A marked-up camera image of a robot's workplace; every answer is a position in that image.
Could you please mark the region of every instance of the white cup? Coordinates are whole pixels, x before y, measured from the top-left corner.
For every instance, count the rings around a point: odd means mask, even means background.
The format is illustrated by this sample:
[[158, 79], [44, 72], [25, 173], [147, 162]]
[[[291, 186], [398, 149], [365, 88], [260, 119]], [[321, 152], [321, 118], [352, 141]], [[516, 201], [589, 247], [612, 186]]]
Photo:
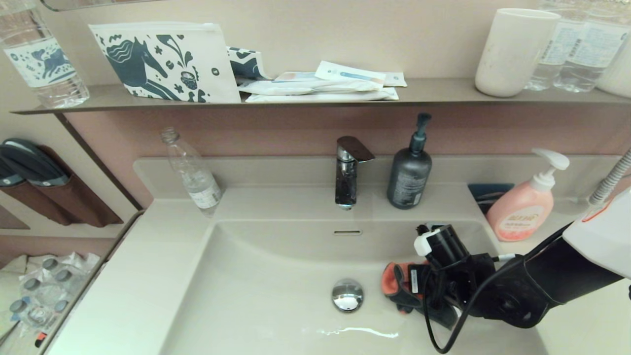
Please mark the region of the white cup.
[[517, 95], [526, 86], [561, 16], [540, 10], [499, 9], [475, 76], [479, 91]]
[[598, 88], [631, 98], [631, 41], [628, 39], [618, 57], [598, 80]]

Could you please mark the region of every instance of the bottle neck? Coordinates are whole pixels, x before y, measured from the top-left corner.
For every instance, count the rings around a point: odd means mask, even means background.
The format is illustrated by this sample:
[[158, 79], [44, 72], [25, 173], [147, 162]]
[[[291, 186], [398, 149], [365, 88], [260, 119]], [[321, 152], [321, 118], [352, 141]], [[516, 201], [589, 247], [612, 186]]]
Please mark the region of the bottle neck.
[[167, 127], [160, 132], [160, 138], [164, 144], [171, 145], [180, 139], [180, 135], [173, 127]]
[[412, 139], [410, 140], [410, 152], [414, 155], [421, 154], [423, 149], [425, 149], [425, 135], [418, 136], [416, 133], [412, 135]]
[[545, 176], [541, 173], [533, 176], [530, 179], [530, 186], [539, 191], [539, 192], [547, 192], [552, 190], [555, 185], [555, 181], [553, 177]]

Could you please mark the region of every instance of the pump dispenser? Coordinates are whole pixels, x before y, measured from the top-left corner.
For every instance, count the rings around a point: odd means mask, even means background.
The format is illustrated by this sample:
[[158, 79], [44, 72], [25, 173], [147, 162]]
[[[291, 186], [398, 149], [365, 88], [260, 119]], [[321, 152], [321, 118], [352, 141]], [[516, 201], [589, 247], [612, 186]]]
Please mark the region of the pump dispenser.
[[427, 140], [425, 128], [431, 118], [425, 113], [418, 115], [416, 133], [412, 135], [410, 146], [401, 149], [392, 162], [387, 197], [392, 206], [401, 210], [418, 205], [432, 170], [432, 158], [424, 151]]
[[534, 148], [533, 153], [544, 158], [550, 167], [535, 174], [530, 181], [515, 186], [487, 213], [488, 223], [501, 241], [526, 239], [539, 228], [554, 206], [550, 191], [555, 184], [553, 173], [566, 170], [570, 165], [566, 156], [551, 150]]

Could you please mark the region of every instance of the chrome faucet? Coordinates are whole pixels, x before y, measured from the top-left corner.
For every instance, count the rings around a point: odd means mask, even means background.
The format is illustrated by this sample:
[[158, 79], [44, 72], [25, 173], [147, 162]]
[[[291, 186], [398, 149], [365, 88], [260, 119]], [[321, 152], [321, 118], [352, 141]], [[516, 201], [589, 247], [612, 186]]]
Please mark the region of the chrome faucet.
[[357, 203], [357, 163], [375, 159], [355, 137], [338, 139], [338, 164], [335, 177], [335, 203], [349, 211]]

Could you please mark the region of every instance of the white sink basin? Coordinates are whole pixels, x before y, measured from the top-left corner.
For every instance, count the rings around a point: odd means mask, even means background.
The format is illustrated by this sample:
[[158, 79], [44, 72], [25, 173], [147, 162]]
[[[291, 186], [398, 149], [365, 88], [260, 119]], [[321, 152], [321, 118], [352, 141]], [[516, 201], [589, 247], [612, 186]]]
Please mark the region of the white sink basin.
[[[213, 229], [162, 354], [436, 354], [418, 312], [400, 314], [380, 289], [390, 261], [420, 262], [409, 220], [260, 220]], [[496, 255], [482, 225], [453, 223], [472, 254]], [[336, 231], [350, 233], [335, 234]], [[333, 285], [364, 290], [339, 312]], [[434, 324], [444, 343], [449, 331]], [[450, 354], [547, 354], [532, 329], [469, 317]]]

